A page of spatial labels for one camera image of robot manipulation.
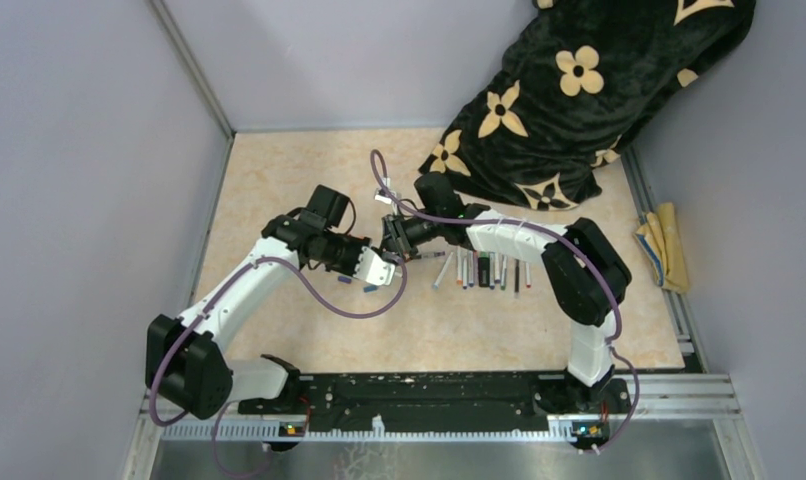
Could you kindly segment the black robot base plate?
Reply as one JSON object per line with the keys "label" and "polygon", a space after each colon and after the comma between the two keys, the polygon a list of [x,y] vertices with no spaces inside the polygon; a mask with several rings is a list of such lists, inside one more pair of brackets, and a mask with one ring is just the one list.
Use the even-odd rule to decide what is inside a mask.
{"label": "black robot base plate", "polygon": [[609,420],[629,409],[624,380],[587,388],[564,371],[303,374],[277,399],[238,405],[245,415],[303,416],[313,433],[368,431],[375,418],[391,433],[534,432],[560,414]]}

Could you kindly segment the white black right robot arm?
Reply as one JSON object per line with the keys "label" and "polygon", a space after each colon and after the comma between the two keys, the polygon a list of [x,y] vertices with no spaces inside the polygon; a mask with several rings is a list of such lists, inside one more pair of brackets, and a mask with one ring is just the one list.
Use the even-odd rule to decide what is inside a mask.
{"label": "white black right robot arm", "polygon": [[411,257],[436,238],[480,253],[495,253],[545,269],[558,306],[572,321],[565,385],[568,404],[591,412],[606,397],[612,346],[622,331],[620,305],[632,274],[599,226],[581,217],[569,225],[545,225],[504,215],[480,203],[464,203],[437,173],[415,187],[422,206],[405,205],[385,185],[382,198],[395,211],[382,219],[382,249]]}

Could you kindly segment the orange cap marker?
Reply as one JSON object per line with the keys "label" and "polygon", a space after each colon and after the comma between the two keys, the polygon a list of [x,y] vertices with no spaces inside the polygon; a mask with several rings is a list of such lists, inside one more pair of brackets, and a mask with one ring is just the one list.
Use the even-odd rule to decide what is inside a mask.
{"label": "orange cap marker", "polygon": [[464,257],[462,249],[459,246],[456,247],[456,284],[459,286],[465,285]]}

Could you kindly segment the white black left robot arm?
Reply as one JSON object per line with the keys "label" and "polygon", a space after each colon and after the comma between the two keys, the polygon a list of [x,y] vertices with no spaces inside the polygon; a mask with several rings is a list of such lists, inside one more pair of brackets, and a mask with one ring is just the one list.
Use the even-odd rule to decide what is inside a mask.
{"label": "white black left robot arm", "polygon": [[319,185],[308,204],[273,218],[242,262],[176,317],[157,316],[146,335],[145,384],[183,415],[208,419],[232,402],[261,400],[276,413],[298,404],[295,367],[270,355],[229,363],[242,326],[290,275],[318,264],[368,285],[387,286],[396,266],[370,239],[338,231],[346,195]]}

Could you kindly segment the thin black pen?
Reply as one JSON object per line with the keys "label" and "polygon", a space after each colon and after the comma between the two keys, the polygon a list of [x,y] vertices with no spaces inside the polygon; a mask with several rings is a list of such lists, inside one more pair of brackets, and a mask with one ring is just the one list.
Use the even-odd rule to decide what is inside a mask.
{"label": "thin black pen", "polygon": [[520,261],[514,260],[513,267],[513,298],[518,298],[520,293]]}

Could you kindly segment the purple white pen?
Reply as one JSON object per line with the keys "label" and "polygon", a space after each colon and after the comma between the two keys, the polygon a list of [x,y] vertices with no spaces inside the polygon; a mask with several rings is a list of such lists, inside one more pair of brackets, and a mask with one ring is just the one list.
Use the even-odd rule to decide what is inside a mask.
{"label": "purple white pen", "polygon": [[495,252],[489,253],[489,267],[490,267],[490,277],[489,277],[489,288],[491,290],[495,290],[496,286],[499,283],[499,256]]}

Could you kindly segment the teal cap white marker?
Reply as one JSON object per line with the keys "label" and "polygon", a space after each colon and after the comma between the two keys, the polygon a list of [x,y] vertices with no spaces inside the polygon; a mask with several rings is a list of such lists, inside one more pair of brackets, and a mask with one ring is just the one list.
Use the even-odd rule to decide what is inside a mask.
{"label": "teal cap white marker", "polygon": [[442,263],[442,266],[441,266],[441,268],[439,270],[439,273],[437,274],[435,280],[432,282],[432,289],[433,290],[438,290],[440,288],[440,285],[441,285],[443,279],[445,278],[445,276],[447,275],[447,272],[450,269],[450,265],[451,265],[454,257],[455,257],[454,252],[450,252],[449,254],[446,255],[446,258],[445,258],[444,262]]}

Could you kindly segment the green black marker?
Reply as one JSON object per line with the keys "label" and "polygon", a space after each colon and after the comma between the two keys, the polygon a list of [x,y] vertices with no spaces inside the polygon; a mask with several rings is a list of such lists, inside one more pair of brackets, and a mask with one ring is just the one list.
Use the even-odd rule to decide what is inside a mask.
{"label": "green black marker", "polygon": [[477,254],[477,280],[480,288],[491,288],[491,256],[487,252]]}

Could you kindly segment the dark purple gel pen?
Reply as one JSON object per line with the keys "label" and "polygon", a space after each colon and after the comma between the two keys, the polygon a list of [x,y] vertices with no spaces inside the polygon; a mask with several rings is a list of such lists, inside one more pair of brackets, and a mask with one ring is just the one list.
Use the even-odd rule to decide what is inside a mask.
{"label": "dark purple gel pen", "polygon": [[419,253],[416,253],[416,254],[413,254],[413,255],[407,257],[405,261],[408,263],[408,262],[417,261],[417,260],[441,258],[441,257],[445,257],[446,255],[447,255],[447,252],[444,251],[444,250],[419,252]]}

